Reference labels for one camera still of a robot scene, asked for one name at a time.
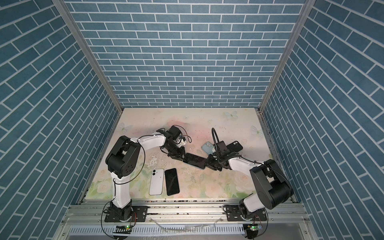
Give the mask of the blue phone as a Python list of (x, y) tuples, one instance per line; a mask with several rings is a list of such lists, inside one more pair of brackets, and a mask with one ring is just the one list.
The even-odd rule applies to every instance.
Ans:
[(194, 166), (194, 167), (201, 169), (201, 170), (204, 170), (206, 168), (207, 161), (208, 161), (207, 158), (203, 158), (203, 157), (193, 155), (190, 153), (186, 153), (185, 158), (183, 159), (184, 163), (191, 165), (191, 166)]

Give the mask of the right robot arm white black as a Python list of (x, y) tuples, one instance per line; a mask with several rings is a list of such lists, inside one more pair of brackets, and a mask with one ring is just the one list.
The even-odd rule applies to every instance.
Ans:
[(249, 219), (258, 210), (272, 210), (287, 201), (293, 194), (293, 188), (276, 161), (264, 162), (249, 160), (239, 153), (231, 153), (220, 158), (216, 153), (208, 156), (205, 166), (221, 171), (228, 169), (250, 177), (255, 186), (255, 193), (242, 199), (239, 203), (241, 216)]

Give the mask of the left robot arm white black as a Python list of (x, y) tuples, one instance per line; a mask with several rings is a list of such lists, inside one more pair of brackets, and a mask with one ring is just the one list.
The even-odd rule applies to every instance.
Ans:
[(106, 158), (106, 164), (113, 179), (113, 205), (123, 209), (131, 202), (130, 182), (135, 179), (131, 174), (136, 168), (139, 157), (146, 158), (146, 150), (165, 147), (166, 144), (179, 150), (188, 139), (182, 134), (176, 137), (166, 132), (157, 132), (138, 138), (119, 137)]

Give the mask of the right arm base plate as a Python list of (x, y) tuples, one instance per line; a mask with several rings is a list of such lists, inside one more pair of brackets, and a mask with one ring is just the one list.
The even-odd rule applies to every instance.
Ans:
[(239, 221), (266, 221), (267, 213), (265, 209), (259, 209), (254, 212), (250, 212), (243, 205), (223, 205), (222, 209), (229, 222)]

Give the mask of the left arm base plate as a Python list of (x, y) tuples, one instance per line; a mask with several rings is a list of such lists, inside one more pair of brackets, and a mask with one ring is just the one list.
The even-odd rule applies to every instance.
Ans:
[(123, 209), (110, 205), (105, 210), (106, 223), (125, 223), (125, 222), (145, 222), (148, 207), (147, 206), (126, 206)]

